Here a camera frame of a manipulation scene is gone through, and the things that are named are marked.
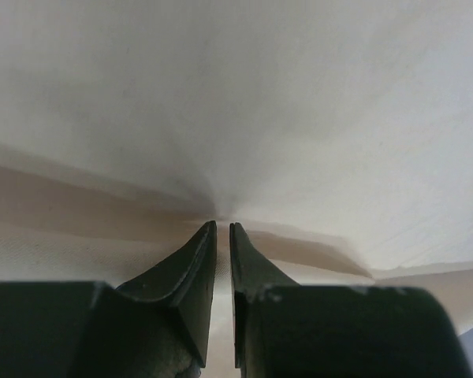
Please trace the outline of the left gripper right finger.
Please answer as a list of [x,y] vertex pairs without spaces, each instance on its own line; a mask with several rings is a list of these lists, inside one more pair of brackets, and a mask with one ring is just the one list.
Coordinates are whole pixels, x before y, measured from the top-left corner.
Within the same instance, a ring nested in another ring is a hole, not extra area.
[[233,290],[235,366],[242,369],[248,304],[265,286],[299,286],[299,284],[254,247],[241,223],[229,225],[229,254]]

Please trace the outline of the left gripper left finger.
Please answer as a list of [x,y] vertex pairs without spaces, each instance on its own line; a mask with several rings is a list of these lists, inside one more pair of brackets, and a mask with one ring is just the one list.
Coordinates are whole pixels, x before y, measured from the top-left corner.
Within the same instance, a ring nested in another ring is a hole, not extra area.
[[117,287],[165,316],[201,367],[207,363],[216,263],[217,225],[210,220],[179,250]]

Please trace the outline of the beige cloth wrap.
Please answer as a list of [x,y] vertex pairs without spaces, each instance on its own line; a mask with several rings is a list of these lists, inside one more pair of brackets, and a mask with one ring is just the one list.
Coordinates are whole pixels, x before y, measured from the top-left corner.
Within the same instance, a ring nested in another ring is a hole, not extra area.
[[473,329],[473,1],[0,1],[0,280],[117,285],[218,223]]

